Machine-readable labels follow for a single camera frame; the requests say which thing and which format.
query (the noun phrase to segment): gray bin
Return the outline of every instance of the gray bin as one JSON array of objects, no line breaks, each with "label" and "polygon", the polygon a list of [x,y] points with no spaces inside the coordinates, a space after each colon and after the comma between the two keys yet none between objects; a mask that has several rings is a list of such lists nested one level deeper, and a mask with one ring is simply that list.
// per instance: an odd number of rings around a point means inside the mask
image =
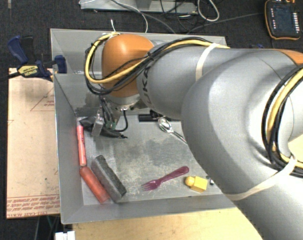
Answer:
[{"label": "gray bin", "polygon": [[[85,50],[102,34],[102,31],[51,29],[52,56],[63,55],[68,73],[55,74],[55,116],[61,222],[63,224],[93,221],[150,217],[177,213],[189,213],[234,207],[214,184],[198,193],[184,184],[186,176],[206,178],[206,172],[197,163],[188,146],[175,136],[162,132],[156,122],[139,122],[138,114],[147,109],[128,112],[128,139],[93,137],[85,132],[87,164],[103,155],[127,189],[119,203],[107,201],[100,204],[79,174],[76,120],[96,114],[98,96],[86,86],[82,74]],[[151,40],[171,41],[184,35],[142,34]],[[223,37],[204,37],[212,42],[225,44]],[[95,70],[100,73],[97,51]],[[120,128],[124,124],[120,118]],[[181,124],[173,122],[173,128],[182,134]],[[158,179],[181,166],[188,166],[189,173],[164,182],[158,189],[142,191],[140,185]]]}]

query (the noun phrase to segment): yellow clamp label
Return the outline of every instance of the yellow clamp label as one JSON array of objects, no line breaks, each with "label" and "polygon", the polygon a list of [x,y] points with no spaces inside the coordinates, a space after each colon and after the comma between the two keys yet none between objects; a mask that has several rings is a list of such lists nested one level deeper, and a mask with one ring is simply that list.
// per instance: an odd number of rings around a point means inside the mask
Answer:
[{"label": "yellow clamp label", "polygon": [[20,69],[18,69],[18,72],[21,75],[28,77],[32,74],[37,73],[37,69],[38,69],[37,65],[25,65],[25,66],[22,66]]}]

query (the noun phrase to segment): blue clamp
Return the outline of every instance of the blue clamp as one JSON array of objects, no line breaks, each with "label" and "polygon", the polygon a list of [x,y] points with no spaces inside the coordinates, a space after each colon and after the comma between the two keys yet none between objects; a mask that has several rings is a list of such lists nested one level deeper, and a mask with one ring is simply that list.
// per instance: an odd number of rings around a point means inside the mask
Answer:
[{"label": "blue clamp", "polygon": [[32,36],[21,38],[20,35],[16,35],[7,42],[7,47],[10,53],[20,62],[17,67],[17,74],[12,77],[20,75],[24,78],[42,78],[52,81],[52,73],[47,68],[54,64],[57,64],[59,73],[67,73],[66,60],[62,55],[57,55],[53,61],[47,63],[35,59]]}]

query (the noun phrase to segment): red marker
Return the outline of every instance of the red marker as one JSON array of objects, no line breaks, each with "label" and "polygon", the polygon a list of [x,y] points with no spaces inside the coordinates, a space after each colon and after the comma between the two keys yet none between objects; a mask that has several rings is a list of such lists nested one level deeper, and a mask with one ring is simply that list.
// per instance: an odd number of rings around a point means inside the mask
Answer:
[{"label": "red marker", "polygon": [[102,204],[110,198],[100,181],[96,178],[95,174],[87,166],[79,169],[79,173],[91,192],[95,195],[98,201]]},{"label": "red marker", "polygon": [[79,165],[86,166],[86,149],[85,149],[85,139],[84,139],[84,127],[77,121],[77,139],[78,139],[78,157]]}]

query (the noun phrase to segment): purple plastic fork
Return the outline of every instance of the purple plastic fork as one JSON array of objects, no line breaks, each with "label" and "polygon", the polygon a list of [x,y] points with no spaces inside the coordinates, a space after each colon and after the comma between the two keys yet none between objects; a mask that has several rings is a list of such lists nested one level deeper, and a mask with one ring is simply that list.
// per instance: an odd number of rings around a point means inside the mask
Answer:
[{"label": "purple plastic fork", "polygon": [[187,166],[180,167],[177,170],[174,170],[170,174],[167,174],[166,176],[159,178],[159,179],[153,179],[151,181],[146,182],[145,184],[141,185],[143,191],[150,191],[157,189],[163,182],[169,181],[173,178],[177,178],[179,176],[182,176],[184,174],[187,174],[190,171],[190,169]]}]

